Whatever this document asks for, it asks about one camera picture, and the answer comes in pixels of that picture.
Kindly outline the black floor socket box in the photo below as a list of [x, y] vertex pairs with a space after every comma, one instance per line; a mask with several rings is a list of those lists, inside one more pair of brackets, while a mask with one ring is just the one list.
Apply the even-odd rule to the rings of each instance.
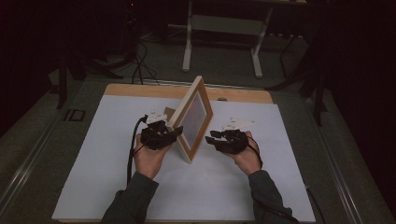
[[68, 109], [64, 116], [64, 121], [83, 121], [86, 116], [85, 110]]

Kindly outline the wooden picture frame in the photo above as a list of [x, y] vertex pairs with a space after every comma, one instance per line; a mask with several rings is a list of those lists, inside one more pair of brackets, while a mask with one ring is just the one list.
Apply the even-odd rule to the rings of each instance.
[[183, 128], [177, 136], [177, 148], [187, 163], [192, 163], [212, 116], [204, 80], [198, 76], [167, 122], [169, 131]]

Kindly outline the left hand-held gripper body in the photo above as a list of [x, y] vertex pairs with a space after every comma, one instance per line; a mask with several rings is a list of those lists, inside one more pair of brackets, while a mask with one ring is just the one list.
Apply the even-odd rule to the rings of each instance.
[[155, 110], [148, 113], [145, 123], [147, 128], [142, 130], [141, 142], [150, 149], [157, 150], [169, 146], [165, 114], [157, 114]]

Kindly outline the white metal stand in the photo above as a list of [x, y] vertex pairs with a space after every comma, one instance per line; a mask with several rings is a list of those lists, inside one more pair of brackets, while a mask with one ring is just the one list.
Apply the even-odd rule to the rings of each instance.
[[250, 56], [256, 78], [262, 78], [262, 66], [259, 52], [262, 47], [264, 37], [268, 34], [268, 27], [274, 12], [282, 7], [307, 7], [308, 0], [213, 0], [214, 3], [222, 4], [243, 4], [247, 6], [263, 6], [264, 15], [262, 19], [240, 19], [236, 17], [201, 15], [193, 12], [193, 4], [198, 1], [208, 0], [186, 0], [188, 2], [186, 28], [186, 46], [182, 62], [182, 71], [189, 72], [191, 69], [192, 53], [192, 32], [208, 31], [237, 35], [253, 35], [257, 37], [256, 43], [250, 49]]

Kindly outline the metal floor rail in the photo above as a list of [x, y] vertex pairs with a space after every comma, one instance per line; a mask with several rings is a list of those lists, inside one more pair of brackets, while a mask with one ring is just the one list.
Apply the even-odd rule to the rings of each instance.
[[353, 197], [353, 191], [348, 180], [352, 174], [352, 168], [350, 167], [352, 159], [347, 155], [349, 151], [348, 142], [351, 140], [349, 130], [332, 102], [319, 104], [320, 121], [317, 121], [314, 116], [315, 99], [313, 97], [303, 98], [303, 102], [305, 110], [319, 135], [328, 170], [343, 205], [348, 223], [363, 224], [361, 212], [358, 209], [357, 201]]
[[26, 159], [19, 166], [14, 176], [12, 176], [6, 189], [0, 195], [0, 219], [6, 215], [8, 208], [18, 197], [24, 184], [29, 178], [30, 174], [35, 169], [35, 165], [38, 158], [43, 153], [44, 146], [47, 144], [48, 139], [53, 133], [53, 130], [57, 124], [64, 119], [68, 114], [70, 104], [64, 104], [59, 109], [54, 111], [54, 114], [50, 117], [47, 126], [45, 127], [42, 134], [39, 135], [37, 141], [31, 147]]

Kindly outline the black metal stand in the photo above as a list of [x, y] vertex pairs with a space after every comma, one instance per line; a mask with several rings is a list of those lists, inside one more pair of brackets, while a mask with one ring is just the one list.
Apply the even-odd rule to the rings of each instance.
[[111, 64], [100, 64], [80, 50], [70, 49], [64, 51], [58, 62], [58, 83], [54, 84], [49, 91], [58, 95], [56, 108], [61, 109], [67, 100], [67, 72], [70, 72], [74, 79], [82, 80], [86, 76], [83, 64], [87, 64], [90, 68], [106, 77], [120, 78], [119, 75], [112, 72], [112, 69], [127, 65], [134, 58], [135, 56], [132, 52], [128, 52], [121, 61]]
[[299, 94], [304, 98], [310, 98], [315, 92], [313, 116], [316, 124], [321, 127], [321, 112], [323, 111], [323, 94], [325, 86], [325, 73], [320, 71], [315, 65], [317, 58], [316, 52], [320, 46], [320, 32], [317, 31], [312, 35], [305, 35], [304, 39], [308, 47], [298, 63], [297, 67], [286, 76], [286, 80], [271, 87], [265, 87], [267, 91], [280, 91], [291, 84], [302, 81], [303, 85]]

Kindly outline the person's right hand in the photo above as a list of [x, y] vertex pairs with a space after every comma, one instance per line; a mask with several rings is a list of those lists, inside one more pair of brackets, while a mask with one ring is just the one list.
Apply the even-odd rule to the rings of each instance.
[[262, 168], [260, 150], [250, 131], [246, 131], [248, 145], [239, 154], [232, 155], [234, 163], [246, 175], [251, 175]]

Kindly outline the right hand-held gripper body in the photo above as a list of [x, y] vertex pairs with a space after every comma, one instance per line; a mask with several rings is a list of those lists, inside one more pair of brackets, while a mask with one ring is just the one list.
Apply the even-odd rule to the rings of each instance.
[[216, 150], [233, 155], [244, 151], [248, 146], [248, 137], [241, 131], [241, 128], [246, 128], [254, 123], [254, 120], [230, 118], [230, 120], [222, 126], [221, 138], [215, 137], [218, 141], [215, 144]]

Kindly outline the person's left hand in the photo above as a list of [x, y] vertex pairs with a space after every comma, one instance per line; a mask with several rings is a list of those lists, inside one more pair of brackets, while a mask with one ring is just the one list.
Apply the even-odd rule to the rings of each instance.
[[146, 147], [141, 142], [141, 134], [136, 136], [136, 147], [134, 149], [135, 170], [153, 179], [160, 171], [165, 154], [172, 146], [166, 146], [158, 150]]

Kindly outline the white table sheet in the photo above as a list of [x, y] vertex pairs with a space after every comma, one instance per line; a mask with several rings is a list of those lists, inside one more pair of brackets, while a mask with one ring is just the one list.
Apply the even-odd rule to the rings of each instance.
[[[62, 222], [102, 218], [118, 190], [126, 186], [126, 170], [136, 122], [150, 111], [175, 107], [177, 99], [107, 95], [102, 98], [53, 218]], [[209, 124], [221, 130], [230, 119], [247, 123], [259, 145], [263, 168], [275, 181], [285, 206], [301, 222], [314, 212], [277, 105], [212, 102]], [[158, 187], [148, 208], [149, 221], [251, 221], [252, 200], [246, 175], [207, 142], [191, 163], [173, 147], [156, 176]]]

